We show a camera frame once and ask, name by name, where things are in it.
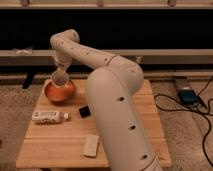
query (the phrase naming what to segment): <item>wooden table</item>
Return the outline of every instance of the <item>wooden table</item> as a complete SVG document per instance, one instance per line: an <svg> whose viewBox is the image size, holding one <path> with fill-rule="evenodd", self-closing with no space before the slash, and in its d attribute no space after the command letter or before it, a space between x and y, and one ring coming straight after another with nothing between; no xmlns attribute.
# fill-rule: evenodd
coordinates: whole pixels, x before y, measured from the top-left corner
<svg viewBox="0 0 213 171"><path fill-rule="evenodd" d="M74 97L62 105L54 105L41 92L35 110L69 112L71 121L57 125L36 125L30 122L20 149L17 168L105 168L109 167L102 145L97 158L83 156L86 134L97 134L92 117L81 118L78 109L86 105L85 80L73 80ZM145 80L133 96L141 121L163 167L171 165L166 139L155 106L151 86Z"/></svg>

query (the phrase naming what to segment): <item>black wall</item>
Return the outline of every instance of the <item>black wall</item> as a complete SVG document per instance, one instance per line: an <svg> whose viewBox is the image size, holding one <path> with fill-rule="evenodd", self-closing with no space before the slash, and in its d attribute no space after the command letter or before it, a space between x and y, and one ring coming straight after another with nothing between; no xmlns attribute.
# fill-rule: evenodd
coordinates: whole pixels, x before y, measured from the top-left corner
<svg viewBox="0 0 213 171"><path fill-rule="evenodd" d="M0 10L0 50L48 49L69 28L100 49L213 48L213 10Z"/></svg>

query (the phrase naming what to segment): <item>speckled floor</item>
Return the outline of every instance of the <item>speckled floor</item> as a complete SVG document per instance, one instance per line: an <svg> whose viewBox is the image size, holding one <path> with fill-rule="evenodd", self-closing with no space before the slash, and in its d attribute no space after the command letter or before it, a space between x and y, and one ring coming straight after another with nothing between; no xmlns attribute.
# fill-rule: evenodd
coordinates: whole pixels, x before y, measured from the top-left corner
<svg viewBox="0 0 213 171"><path fill-rule="evenodd" d="M15 171L15 160L20 149L31 113L36 105L44 78L36 77L29 89L22 89L24 75L0 75L0 171ZM206 80L191 82L198 92ZM154 94L164 92L177 97L174 83L171 81L152 81ZM203 99L213 96L213 82L203 93ZM166 99L158 103L162 107L175 109L178 106ZM159 111L163 129L171 153L173 166L164 168L166 171L208 171L211 169L206 161L202 148L202 137L207 129L206 121L189 112ZM207 150L213 160L213 133L207 140Z"/></svg>

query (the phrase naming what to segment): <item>cable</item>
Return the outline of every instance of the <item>cable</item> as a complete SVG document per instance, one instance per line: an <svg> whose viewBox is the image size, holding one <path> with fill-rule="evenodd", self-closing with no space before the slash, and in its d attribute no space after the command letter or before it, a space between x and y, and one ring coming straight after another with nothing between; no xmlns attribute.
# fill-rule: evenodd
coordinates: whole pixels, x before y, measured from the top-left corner
<svg viewBox="0 0 213 171"><path fill-rule="evenodd" d="M207 84L201 89L201 91L198 93L198 96L200 94L202 94L204 92L204 90L208 87L208 85L210 84L210 82L212 81L213 77L211 77ZM183 108L179 108L179 109L165 109L165 108L162 108L161 106L159 106L157 104L157 98L159 97L166 97L172 101L174 101L175 103L177 103L179 106L183 107ZM176 112L176 111L188 111L188 112L192 112L192 113L196 113L196 114L199 114L200 116L202 116L208 123L208 130L207 132L204 134L203 136L203 139L202 139L202 150L203 150L203 153L204 153L204 156L206 157L207 161L209 162L209 164L211 165L211 167L213 168L213 161L210 160L208 154L207 154L207 151L206 151L206 140L208 138L208 135L210 134L211 130L212 130L212 124L211 124L211 121L209 120L209 118L207 116L213 116L213 114L211 114L211 102L213 101L213 98L210 98L208 100L208 106L207 106L207 112L202 112L199 108L198 108L198 105L196 106L193 106L193 107L189 107L189 106L185 106L185 105L182 105L178 100L176 100L175 98L169 96L169 95L166 95L166 94L157 94L156 96L154 96L154 99L155 99L155 102L156 102L156 106L158 109L162 110L162 111L166 111L166 112Z"/></svg>
<svg viewBox="0 0 213 171"><path fill-rule="evenodd" d="M201 113L201 116L202 116L203 118L205 118L206 121L208 122L208 130L207 130L207 132L204 134L203 140L202 140L202 149L203 149L203 153L204 153L206 159L208 160L208 162L210 163L210 165L213 167L213 162L210 160L210 158L209 158L209 156L208 156L208 154L207 154L207 152L206 152L206 146L205 146L205 142L206 142L206 140L207 140L207 137L208 137L208 135L210 134L210 132L211 132L211 130L212 130L212 124L211 124L211 121L209 120L209 118L208 118L205 114L202 114L202 113Z"/></svg>
<svg viewBox="0 0 213 171"><path fill-rule="evenodd" d="M212 79L213 79L213 77L211 77L209 80L208 80L208 82L207 82L207 84L200 90L200 92L197 94L198 96L200 96L202 93L203 93L203 91L209 86L209 84L210 84L210 82L212 81Z"/></svg>

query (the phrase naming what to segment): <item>bowl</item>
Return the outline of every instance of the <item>bowl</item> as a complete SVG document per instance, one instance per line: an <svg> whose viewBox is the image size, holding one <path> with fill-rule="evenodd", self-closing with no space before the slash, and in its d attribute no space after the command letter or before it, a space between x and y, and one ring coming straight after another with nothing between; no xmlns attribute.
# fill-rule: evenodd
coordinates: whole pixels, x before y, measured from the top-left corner
<svg viewBox="0 0 213 171"><path fill-rule="evenodd" d="M64 102L65 100L68 100L75 91L74 83L69 80L65 85L63 86L56 86L52 81L50 81L44 89L44 93L46 97L51 102Z"/></svg>

